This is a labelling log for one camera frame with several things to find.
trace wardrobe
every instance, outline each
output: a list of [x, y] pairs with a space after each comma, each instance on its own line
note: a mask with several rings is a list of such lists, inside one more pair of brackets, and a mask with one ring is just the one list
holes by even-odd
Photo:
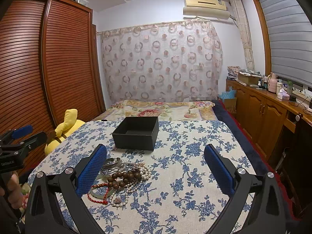
[[[67, 109], [85, 122], [105, 111], [92, 10], [72, 0], [14, 0], [0, 21], [0, 134], [48, 133]], [[25, 159], [23, 173], [44, 156]]]

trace metal screw cap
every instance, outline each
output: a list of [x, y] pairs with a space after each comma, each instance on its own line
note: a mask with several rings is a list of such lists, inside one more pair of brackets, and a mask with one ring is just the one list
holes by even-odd
[[66, 174], [71, 174], [73, 171], [74, 171], [74, 169], [71, 168], [71, 167], [68, 167], [68, 168], [65, 169], [65, 173]]
[[274, 173], [269, 172], [268, 176], [269, 176], [269, 178], [274, 178]]
[[37, 176], [37, 178], [41, 178], [41, 177], [43, 176], [43, 172], [38, 172], [38, 173], [36, 174], [36, 176]]
[[246, 170], [244, 168], [238, 168], [237, 172], [239, 174], [245, 174], [246, 173]]

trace blue gripper pad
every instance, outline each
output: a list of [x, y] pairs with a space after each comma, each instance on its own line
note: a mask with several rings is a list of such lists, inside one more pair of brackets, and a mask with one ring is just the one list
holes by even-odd
[[210, 145], [207, 145], [204, 158], [222, 193], [232, 197], [235, 193], [235, 180], [222, 162], [222, 157]]
[[91, 157], [81, 174], [77, 179], [77, 196], [81, 197], [87, 194], [93, 185], [96, 176], [99, 174], [107, 156], [107, 150], [104, 145], [97, 148], [95, 154]]
[[12, 133], [12, 139], [16, 140], [18, 138], [22, 138], [25, 135], [28, 135], [32, 133], [32, 126], [31, 125], [27, 125], [25, 127], [22, 127], [20, 129], [16, 129], [15, 131], [13, 131]]

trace stuffed animal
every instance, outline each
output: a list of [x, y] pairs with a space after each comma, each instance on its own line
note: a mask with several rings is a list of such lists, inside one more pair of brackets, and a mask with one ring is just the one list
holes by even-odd
[[65, 112], [64, 122], [48, 134], [47, 144], [44, 149], [46, 156], [50, 154], [63, 140], [80, 128], [85, 122], [77, 119], [77, 109], [69, 109]]

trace pearl necklace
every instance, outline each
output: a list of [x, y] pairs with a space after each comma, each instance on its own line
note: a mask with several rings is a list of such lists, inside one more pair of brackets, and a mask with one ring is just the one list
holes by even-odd
[[149, 178], [151, 177], [151, 169], [145, 165], [145, 162], [140, 162], [138, 164], [135, 163], [135, 167], [140, 168], [140, 175], [141, 175], [141, 180], [139, 181], [138, 179], [133, 179], [132, 182], [129, 184], [125, 185], [124, 188], [126, 190], [125, 192], [125, 201], [121, 202], [120, 204], [115, 203], [113, 201], [113, 197], [116, 194], [116, 191], [113, 191], [112, 195], [107, 198], [108, 203], [110, 203], [111, 206], [113, 207], [123, 207], [128, 203], [129, 195], [130, 193], [133, 193], [137, 191], [140, 186], [143, 184], [143, 181], [148, 181]]

